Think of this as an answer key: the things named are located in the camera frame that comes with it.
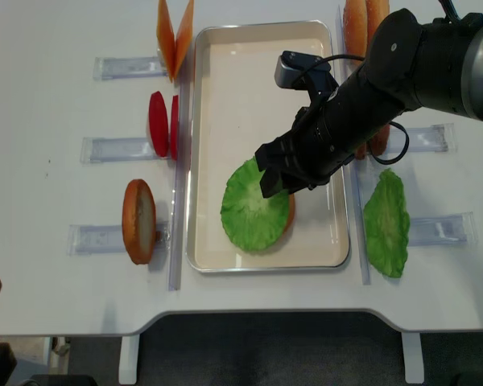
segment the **white tray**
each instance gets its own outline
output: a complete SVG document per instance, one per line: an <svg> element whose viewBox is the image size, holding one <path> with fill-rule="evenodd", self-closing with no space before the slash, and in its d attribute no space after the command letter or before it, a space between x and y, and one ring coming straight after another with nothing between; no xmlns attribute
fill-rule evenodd
<svg viewBox="0 0 483 386"><path fill-rule="evenodd" d="M221 225L229 176L256 149L291 128L308 93L278 88L275 66L285 50L331 55L320 22L218 27L196 38L192 162L186 254L201 272L334 268L349 255L342 171L326 187L295 194L291 230L264 253L244 253Z"/></svg>

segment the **green lettuce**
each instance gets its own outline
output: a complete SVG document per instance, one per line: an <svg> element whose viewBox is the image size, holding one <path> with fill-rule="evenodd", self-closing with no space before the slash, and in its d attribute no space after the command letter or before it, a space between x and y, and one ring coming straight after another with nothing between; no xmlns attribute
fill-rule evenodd
<svg viewBox="0 0 483 386"><path fill-rule="evenodd" d="M363 209L367 256L370 264L389 277L401 277L408 258L410 215L403 181L391 170L379 182Z"/></svg>

